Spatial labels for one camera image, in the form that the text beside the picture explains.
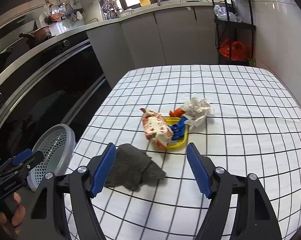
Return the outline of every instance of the white tissue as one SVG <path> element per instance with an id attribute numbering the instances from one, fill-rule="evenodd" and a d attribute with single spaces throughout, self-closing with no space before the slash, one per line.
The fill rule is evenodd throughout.
<path id="1" fill-rule="evenodd" d="M 185 124 L 189 125 L 189 130 L 194 126 L 198 127 L 202 124 L 208 114 L 213 114 L 213 109 L 210 103 L 207 102 L 206 98 L 199 100 L 196 97 L 190 99 L 180 106 L 186 113 L 184 117 L 187 118 Z"/>
<path id="2" fill-rule="evenodd" d="M 83 19 L 83 16 L 79 11 L 76 12 L 76 18 L 77 18 L 77 20 L 82 20 Z"/>

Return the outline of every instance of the blue gripper pad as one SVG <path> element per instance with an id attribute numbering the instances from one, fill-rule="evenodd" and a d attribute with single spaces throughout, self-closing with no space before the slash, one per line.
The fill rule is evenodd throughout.
<path id="1" fill-rule="evenodd" d="M 26 149 L 22 151 L 21 153 L 17 154 L 13 160 L 12 160 L 12 165 L 17 166 L 21 164 L 24 160 L 26 160 L 29 156 L 31 156 L 33 152 L 31 149 Z"/>
<path id="2" fill-rule="evenodd" d="M 116 146 L 109 143 L 102 154 L 102 160 L 93 176 L 92 188 L 90 190 L 92 196 L 96 197 L 103 190 L 110 169 L 116 158 Z"/>
<path id="3" fill-rule="evenodd" d="M 196 179 L 197 185 L 201 193 L 205 194 L 206 198 L 210 198 L 212 190 L 210 188 L 210 178 L 200 160 L 200 153 L 193 143 L 187 145 L 187 160 Z"/>

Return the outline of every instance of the orange plastic bag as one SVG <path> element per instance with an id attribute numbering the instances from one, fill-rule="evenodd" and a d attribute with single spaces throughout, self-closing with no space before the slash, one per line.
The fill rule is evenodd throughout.
<path id="1" fill-rule="evenodd" d="M 229 39 L 226 39 L 220 45 L 219 53 L 229 60 Z M 234 41 L 231 44 L 231 60 L 247 61 L 249 58 L 248 49 L 240 41 Z"/>
<path id="2" fill-rule="evenodd" d="M 180 107 L 177 108 L 174 112 L 173 111 L 169 111 L 169 116 L 170 117 L 179 117 L 181 118 L 182 115 L 185 113 L 184 110 L 182 110 Z"/>

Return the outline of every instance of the cabinet door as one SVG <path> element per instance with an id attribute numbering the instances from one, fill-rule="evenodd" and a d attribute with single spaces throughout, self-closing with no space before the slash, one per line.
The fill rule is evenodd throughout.
<path id="1" fill-rule="evenodd" d="M 135 68 L 166 65 L 153 13 L 124 20 L 121 25 Z"/>
<path id="2" fill-rule="evenodd" d="M 79 98 L 103 74 L 91 46 L 56 65 L 52 65 L 52 70 L 26 94 L 13 99 L 17 105 L 8 113 L 0 128 L 2 160 L 26 148 L 32 149 L 40 136 L 59 124 Z"/>
<path id="3" fill-rule="evenodd" d="M 87 36 L 111 88 L 128 71 L 135 69 L 120 23 L 89 30 Z"/>
<path id="4" fill-rule="evenodd" d="M 167 65 L 200 64 L 198 32 L 191 7 L 155 12 Z"/>
<path id="5" fill-rule="evenodd" d="M 199 39 L 201 63 L 218 64 L 218 52 L 215 45 L 215 14 L 212 6 L 194 6 Z"/>

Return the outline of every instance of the oven door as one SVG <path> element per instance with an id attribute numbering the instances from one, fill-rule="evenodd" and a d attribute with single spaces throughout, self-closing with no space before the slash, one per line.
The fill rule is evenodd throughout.
<path id="1" fill-rule="evenodd" d="M 89 41 L 38 69 L 0 109 L 1 163 L 32 149 L 50 127 L 70 124 L 105 86 L 110 90 Z"/>

